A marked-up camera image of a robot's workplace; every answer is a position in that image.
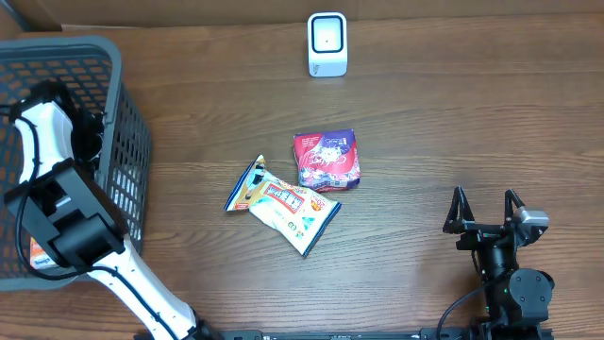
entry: plastic wrapper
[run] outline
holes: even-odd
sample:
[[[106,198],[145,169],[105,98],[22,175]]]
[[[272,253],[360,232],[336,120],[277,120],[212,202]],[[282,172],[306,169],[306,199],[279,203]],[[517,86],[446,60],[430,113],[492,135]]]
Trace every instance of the plastic wrapper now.
[[[260,155],[239,178],[225,210],[249,210],[306,257],[341,206],[311,189],[276,178]]]
[[[295,135],[294,154],[300,185],[316,192],[348,190],[361,181],[352,129]]]

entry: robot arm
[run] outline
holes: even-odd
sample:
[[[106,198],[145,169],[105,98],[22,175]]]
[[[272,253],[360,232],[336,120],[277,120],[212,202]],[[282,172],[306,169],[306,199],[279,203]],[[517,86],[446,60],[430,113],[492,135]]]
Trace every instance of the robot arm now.
[[[110,272],[93,270],[88,273],[91,278],[109,288],[141,320],[154,339],[174,339],[174,336],[176,339],[194,339],[189,336],[195,331],[195,313],[159,281],[130,240],[124,240],[124,251],[121,254],[111,252],[92,268],[98,267],[114,269],[132,286],[127,287]],[[140,297],[136,297],[134,292],[138,292]],[[156,314],[150,314],[142,305],[141,299]],[[167,329],[159,323],[157,316],[165,322]]]
[[[5,194],[8,209],[23,214],[23,227],[57,265],[75,268],[107,286],[154,339],[221,339],[153,274],[130,242],[121,212],[92,180],[92,173],[78,166],[75,159],[88,160],[98,151],[90,143],[74,141],[74,136],[96,138],[96,133],[91,124],[72,119],[78,112],[64,94],[66,89],[39,87],[11,109],[10,118],[22,135],[24,171],[20,185]],[[79,146],[75,152],[72,142]],[[39,166],[32,177],[36,154]],[[19,212],[24,196],[25,208]]]

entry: candy package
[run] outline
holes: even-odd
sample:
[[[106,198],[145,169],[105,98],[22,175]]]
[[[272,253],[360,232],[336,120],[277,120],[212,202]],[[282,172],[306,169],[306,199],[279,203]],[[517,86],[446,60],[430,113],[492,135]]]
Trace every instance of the candy package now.
[[[347,190],[361,181],[353,129],[297,134],[294,154],[300,185],[318,193]]]
[[[265,225],[281,232],[306,257],[341,206],[311,189],[276,178],[266,171],[260,155],[239,178],[225,210],[249,210]]]

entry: wood grain surface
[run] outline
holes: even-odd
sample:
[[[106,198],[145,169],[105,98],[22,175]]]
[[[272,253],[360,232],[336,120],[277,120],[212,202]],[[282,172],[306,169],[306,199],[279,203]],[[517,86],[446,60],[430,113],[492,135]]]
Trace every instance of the wood grain surface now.
[[[155,143],[143,258],[219,329],[435,327],[478,286],[442,233],[456,185],[498,223],[514,188],[550,228],[518,252],[556,280],[545,324],[604,337],[604,15],[356,22],[348,74],[308,76],[306,26],[99,31]],[[354,128],[361,185],[303,260],[223,205],[258,154],[294,183],[295,133]],[[483,313],[477,298],[448,325]],[[143,326],[100,284],[0,294],[0,338],[128,339]]]

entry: black cable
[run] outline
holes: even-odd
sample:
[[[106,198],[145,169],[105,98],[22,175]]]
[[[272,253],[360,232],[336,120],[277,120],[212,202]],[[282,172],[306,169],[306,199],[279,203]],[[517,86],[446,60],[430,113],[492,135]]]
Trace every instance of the black cable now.
[[[480,271],[478,270],[478,264],[476,262],[476,251],[472,250],[472,263],[474,264],[474,269],[476,269],[477,274],[480,275]]]
[[[118,273],[117,270],[111,269],[111,268],[102,267],[102,266],[93,266],[92,267],[92,271],[95,271],[95,270],[101,270],[101,271],[104,271],[104,272],[108,272],[113,277],[115,277],[119,281],[121,281],[124,284],[124,286],[128,290],[130,290],[130,292],[132,293],[132,295],[141,303],[141,305],[144,307],[144,309],[146,309],[147,312],[149,312],[151,314],[151,316],[153,316],[155,318],[155,320],[160,323],[160,325],[170,334],[170,336],[174,340],[178,340],[178,338],[176,337],[176,334],[170,329],[170,327],[168,327],[168,324],[166,324],[166,322],[163,321],[163,319],[161,317],[159,317],[158,314],[153,313],[153,310],[151,309],[151,306],[149,306],[144,301],[143,297],[141,297],[141,295],[139,294],[139,292],[137,292],[136,289],[134,289],[134,287],[130,284],[130,282],[128,282],[120,273]]]
[[[498,277],[494,278],[493,280],[490,280],[490,281],[488,281],[486,283],[483,283],[479,288],[477,288],[474,291],[470,292],[466,296],[461,297],[457,301],[453,302],[453,304],[450,305],[449,308],[446,309],[446,311],[443,313],[443,316],[441,316],[441,319],[438,321],[438,326],[436,327],[436,339],[437,340],[441,340],[441,330],[443,329],[443,325],[445,323],[446,317],[449,316],[449,314],[451,314],[451,312],[453,312],[453,310],[455,308],[457,308],[457,306],[461,305],[467,299],[469,299],[472,296],[480,293],[481,291],[483,291],[484,289],[490,287],[491,285],[495,284],[496,282],[499,282],[502,279],[505,279],[505,277],[508,274],[510,274],[513,270],[516,269],[516,252],[518,250],[518,246],[516,244],[516,228],[515,228],[515,226],[512,229],[512,239],[513,239],[513,263],[510,264],[510,267],[508,268],[508,270],[506,270],[503,274],[499,275]],[[475,252],[476,252],[475,250],[472,250],[472,262],[474,263],[474,268],[476,269],[477,273],[479,273],[478,272],[478,265],[477,265],[477,262],[476,262]]]
[[[10,106],[0,105],[0,108],[10,108]],[[8,116],[8,113],[0,112],[0,116]],[[137,292],[136,289],[130,284],[130,282],[128,282],[120,273],[118,273],[117,270],[106,268],[106,267],[100,267],[100,266],[92,266],[92,267],[80,269],[80,270],[73,271],[73,272],[66,273],[66,274],[47,275],[47,274],[42,273],[40,270],[32,267],[31,264],[29,263],[29,261],[25,258],[25,254],[23,252],[23,245],[21,244],[23,216],[25,213],[25,204],[27,203],[27,199],[29,198],[29,195],[31,194],[31,189],[33,188],[34,181],[35,181],[36,177],[38,176],[38,171],[40,170],[40,141],[38,140],[38,132],[36,131],[36,126],[33,123],[31,123],[30,120],[28,120],[27,118],[24,118],[23,116],[17,117],[17,119],[25,122],[27,124],[27,126],[29,127],[29,129],[31,129],[31,133],[33,136],[33,142],[34,142],[33,143],[34,144],[34,159],[33,159],[34,167],[31,172],[31,176],[29,177],[29,180],[25,184],[26,185],[25,191],[24,191],[23,196],[21,197],[21,201],[19,202],[19,207],[17,209],[17,213],[15,216],[15,246],[17,248],[17,254],[19,256],[19,261],[25,267],[27,272],[35,277],[38,277],[43,280],[48,280],[48,281],[66,280],[66,279],[77,277],[82,274],[87,274],[93,270],[101,270],[101,271],[110,273],[113,277],[117,278],[130,291],[130,293],[132,293],[132,295],[139,301],[139,303],[141,303],[141,305],[144,307],[144,309],[148,313],[150,313],[157,322],[160,323],[160,325],[170,334],[170,336],[174,340],[178,340],[178,338],[176,337],[176,334],[172,331],[172,329],[170,329],[168,324],[158,314],[156,314],[153,311],[151,306],[149,306],[149,304],[146,303],[146,301],[143,299],[143,297],[141,297],[139,292]]]
[[[482,284],[479,288],[475,289],[474,291],[468,293],[467,295],[465,295],[465,296],[461,297],[460,299],[458,299],[457,301],[453,302],[453,304],[450,305],[449,308],[446,309],[446,311],[443,313],[443,316],[441,316],[441,319],[438,321],[438,326],[436,326],[436,339],[442,340],[441,339],[441,330],[443,329],[443,325],[445,324],[446,317],[449,316],[449,314],[451,314],[451,312],[453,312],[454,309],[456,309],[459,305],[464,303],[467,299],[482,292],[484,289],[494,285],[495,283],[500,282],[502,279],[505,279],[505,277],[508,275],[508,273],[510,273],[510,271],[506,271],[505,273],[501,274],[499,277]]]

